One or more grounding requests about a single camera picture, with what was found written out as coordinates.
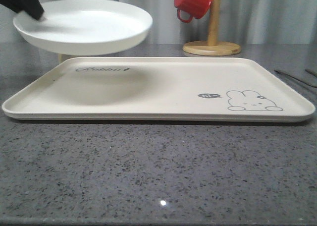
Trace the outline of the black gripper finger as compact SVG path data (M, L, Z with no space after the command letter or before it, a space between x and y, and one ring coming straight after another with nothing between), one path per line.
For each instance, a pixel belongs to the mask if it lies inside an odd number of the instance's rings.
M0 0L0 3L15 13L25 11L35 20L40 20L44 14L39 0Z

